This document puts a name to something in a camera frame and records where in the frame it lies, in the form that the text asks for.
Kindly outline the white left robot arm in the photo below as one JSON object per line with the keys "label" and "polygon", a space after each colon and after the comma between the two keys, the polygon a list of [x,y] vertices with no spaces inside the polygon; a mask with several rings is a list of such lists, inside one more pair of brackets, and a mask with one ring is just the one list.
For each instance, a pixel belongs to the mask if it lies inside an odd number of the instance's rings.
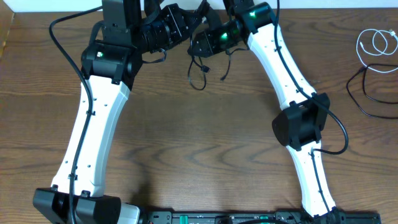
{"label": "white left robot arm", "polygon": [[103,1],[81,65],[78,113],[62,164],[34,207],[52,223],[142,223],[140,208],[105,194],[106,166],[116,125],[149,52],[166,53],[187,40],[209,13],[161,1]]}

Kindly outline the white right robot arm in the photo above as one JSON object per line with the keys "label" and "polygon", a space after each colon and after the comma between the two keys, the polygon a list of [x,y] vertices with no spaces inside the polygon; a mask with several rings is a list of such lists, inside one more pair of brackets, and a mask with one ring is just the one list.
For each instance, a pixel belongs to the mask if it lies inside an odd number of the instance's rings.
{"label": "white right robot arm", "polygon": [[330,116],[339,127],[342,122],[330,111],[327,94],[318,94],[304,78],[291,56],[279,25],[279,10],[266,2],[224,1],[229,21],[216,24],[207,17],[209,27],[190,42],[193,59],[209,58],[243,41],[263,66],[277,95],[281,112],[272,121],[279,143],[294,162],[302,193],[307,223],[343,223],[346,218],[336,207],[323,170],[322,131]]}

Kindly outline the brown wooden side panel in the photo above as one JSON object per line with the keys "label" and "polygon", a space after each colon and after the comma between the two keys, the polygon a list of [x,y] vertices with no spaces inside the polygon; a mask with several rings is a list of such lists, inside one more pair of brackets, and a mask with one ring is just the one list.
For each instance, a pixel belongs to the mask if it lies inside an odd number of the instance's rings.
{"label": "brown wooden side panel", "polygon": [[6,41],[9,36],[10,28],[14,20],[14,11],[1,0],[1,17],[0,17],[0,56],[3,56]]}

